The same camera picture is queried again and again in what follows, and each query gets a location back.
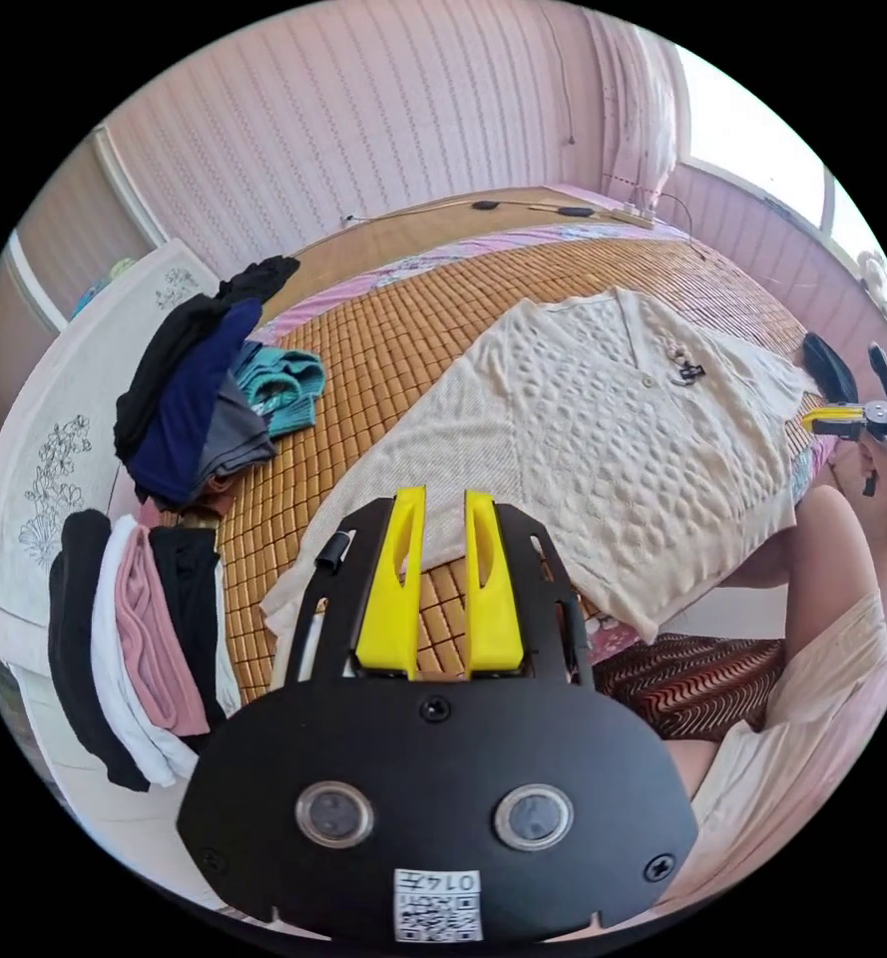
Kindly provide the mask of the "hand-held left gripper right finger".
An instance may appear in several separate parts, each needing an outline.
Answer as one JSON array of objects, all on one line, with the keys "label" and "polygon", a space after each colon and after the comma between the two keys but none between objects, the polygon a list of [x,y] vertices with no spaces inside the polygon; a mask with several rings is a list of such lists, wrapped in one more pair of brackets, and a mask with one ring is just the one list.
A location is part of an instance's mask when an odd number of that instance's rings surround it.
[{"label": "hand-held left gripper right finger", "polygon": [[465,676],[513,674],[524,647],[494,499],[468,490],[465,526]]}]

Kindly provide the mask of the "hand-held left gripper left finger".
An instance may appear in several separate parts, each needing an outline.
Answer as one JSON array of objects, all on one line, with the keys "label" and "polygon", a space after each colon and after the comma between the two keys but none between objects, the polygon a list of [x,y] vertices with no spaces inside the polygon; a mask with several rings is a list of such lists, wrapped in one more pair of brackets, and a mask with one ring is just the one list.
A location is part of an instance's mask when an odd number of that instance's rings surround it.
[{"label": "hand-held left gripper left finger", "polygon": [[417,674],[426,488],[397,490],[376,551],[355,656],[371,673]]}]

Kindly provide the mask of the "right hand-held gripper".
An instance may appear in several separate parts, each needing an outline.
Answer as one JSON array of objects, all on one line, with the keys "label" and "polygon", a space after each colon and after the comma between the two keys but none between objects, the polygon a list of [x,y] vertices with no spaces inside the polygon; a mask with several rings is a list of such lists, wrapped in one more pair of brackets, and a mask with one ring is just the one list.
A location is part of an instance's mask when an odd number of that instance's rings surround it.
[{"label": "right hand-held gripper", "polygon": [[802,417],[807,431],[839,440],[858,440],[864,432],[877,439],[887,438],[887,356],[873,342],[868,347],[868,358],[884,391],[881,399],[860,399],[854,374],[837,352],[819,335],[805,335],[803,366],[823,397],[822,405]]}]

